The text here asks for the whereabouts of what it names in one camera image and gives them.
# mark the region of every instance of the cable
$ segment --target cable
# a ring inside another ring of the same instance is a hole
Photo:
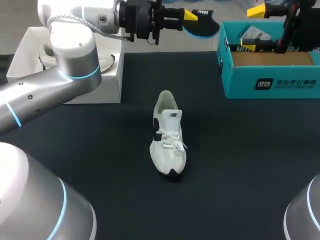
[[[103,37],[106,38],[111,38],[111,39],[117,39],[117,40],[122,40],[122,41],[129,41],[129,39],[125,36],[117,36],[117,35],[113,35],[113,34],[108,34],[108,33],[104,33],[103,31],[101,31],[99,28],[97,28],[96,26],[92,25],[90,22],[85,21],[77,16],[73,16],[73,15],[65,15],[65,14],[60,14],[60,15],[56,15],[56,16],[52,16],[48,19],[48,21],[46,22],[46,25],[49,29],[51,29],[51,24],[55,21],[55,20],[59,20],[59,19],[71,19],[74,20],[78,23],[81,23],[85,26],[87,26],[88,28],[91,29],[92,32],[100,34]]]
[[[150,43],[149,41],[148,41],[148,39],[146,39],[146,41],[148,42],[148,44],[150,44],[150,45],[154,45],[154,44],[156,44],[156,42],[154,42],[154,43]]]

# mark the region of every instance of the cardboard box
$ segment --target cardboard box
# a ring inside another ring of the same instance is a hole
[[[249,52],[240,46],[241,33],[255,26],[281,39],[283,22],[223,22],[217,59],[225,96],[229,99],[319,99],[320,51],[298,51],[289,46],[285,54]]]
[[[120,103],[124,53],[122,41],[95,34],[98,52],[104,55],[113,54],[113,66],[102,74],[101,85],[95,91],[78,96],[67,104],[106,104]],[[50,41],[50,34],[45,27],[29,27],[14,55],[7,79],[11,80],[42,71],[39,61],[39,48]]]

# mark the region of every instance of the robotic arm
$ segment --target robotic arm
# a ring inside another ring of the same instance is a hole
[[[291,4],[272,5],[264,3],[248,9],[250,18],[286,16],[283,35],[278,40],[243,39],[241,45],[253,52],[275,52],[284,54],[291,45],[299,51],[309,52],[320,47],[320,8],[315,7],[317,0],[291,0]]]
[[[165,8],[162,0],[38,0],[37,7],[57,66],[0,87],[0,135],[99,87],[94,33],[131,42],[152,33],[157,45],[161,29],[182,31],[184,20],[198,20],[184,8]],[[120,28],[128,36],[113,35]]]

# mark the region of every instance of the white box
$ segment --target white box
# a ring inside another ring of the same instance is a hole
[[[120,103],[122,76],[124,68],[124,53],[122,41],[94,34],[99,53],[113,54],[114,64],[102,74],[101,85],[95,91],[78,96],[67,104],[106,104]],[[50,34],[45,27],[29,27],[14,55],[7,79],[14,80],[42,71],[39,60],[39,48],[50,41]]]

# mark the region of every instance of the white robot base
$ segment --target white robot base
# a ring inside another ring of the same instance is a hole
[[[94,240],[91,204],[21,149],[0,142],[0,239]]]

